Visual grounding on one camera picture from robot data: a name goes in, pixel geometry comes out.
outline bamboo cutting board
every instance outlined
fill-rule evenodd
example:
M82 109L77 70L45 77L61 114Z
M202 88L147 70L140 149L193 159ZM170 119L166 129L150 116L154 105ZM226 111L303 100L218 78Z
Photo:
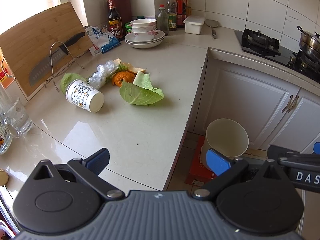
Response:
M27 96L52 75L49 71L35 85L31 86L29 83L32 69L50 55L52 44L56 41L65 42L80 32L85 32L84 27L71 3L68 2L38 13L0 35L0 48L5 60ZM92 42L85 34L68 49L75 57L90 47ZM54 72L56 73L71 60L70 54L64 56L54 66Z

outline stack of bowls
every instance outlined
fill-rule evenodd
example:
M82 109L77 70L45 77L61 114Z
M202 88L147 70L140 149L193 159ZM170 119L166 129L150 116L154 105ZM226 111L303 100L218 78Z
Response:
M159 45L164 40L164 32L156 29L155 19L138 19L131 22L132 32L125 36L125 42L138 49Z

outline printed paper cup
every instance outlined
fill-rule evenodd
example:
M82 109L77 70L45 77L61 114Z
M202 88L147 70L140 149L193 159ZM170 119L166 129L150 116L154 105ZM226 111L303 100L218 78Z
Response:
M89 112L98 112L104 102L103 94L81 79L73 81L67 89L67 101Z

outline cardboard box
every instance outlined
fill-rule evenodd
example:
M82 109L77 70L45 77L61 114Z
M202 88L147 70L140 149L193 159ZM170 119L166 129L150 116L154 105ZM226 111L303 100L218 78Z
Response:
M204 165L200 162L200 154L201 154L201 147L204 144L204 136L200 136L198 140L198 144L195 150L195 155L192 159L192 164L189 170L189 174L186 178L185 183L195 186L202 186L206 182L211 179L217 177L214 172L209 171Z

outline spatula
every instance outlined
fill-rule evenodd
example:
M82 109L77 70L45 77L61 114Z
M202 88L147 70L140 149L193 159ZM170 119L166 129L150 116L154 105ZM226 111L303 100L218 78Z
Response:
M214 39L217 38L216 31L214 30L215 27L218 27L218 22L213 20L205 20L205 24L212 28L212 37Z

